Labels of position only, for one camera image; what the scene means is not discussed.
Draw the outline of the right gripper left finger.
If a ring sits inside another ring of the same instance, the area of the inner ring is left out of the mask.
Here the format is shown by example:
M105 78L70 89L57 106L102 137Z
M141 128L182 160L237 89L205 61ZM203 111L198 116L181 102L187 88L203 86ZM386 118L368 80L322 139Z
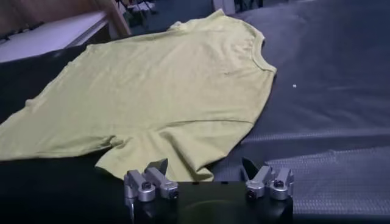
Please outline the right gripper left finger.
M128 170L124 175L124 198L126 206L132 215L136 203L149 203L156 198L176 201L179 197L179 185L169 180L165 175L168 169L168 159L150 162L141 173L138 170Z

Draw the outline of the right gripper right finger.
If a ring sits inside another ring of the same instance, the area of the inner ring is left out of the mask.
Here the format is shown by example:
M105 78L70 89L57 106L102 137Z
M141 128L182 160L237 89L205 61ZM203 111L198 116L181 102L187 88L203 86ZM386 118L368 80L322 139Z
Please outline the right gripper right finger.
M275 171L271 166L258 168L247 158L242 158L241 162L247 177L245 184L248 199L257 200L266 193L274 200L287 200L293 196L294 174L291 169L282 167Z

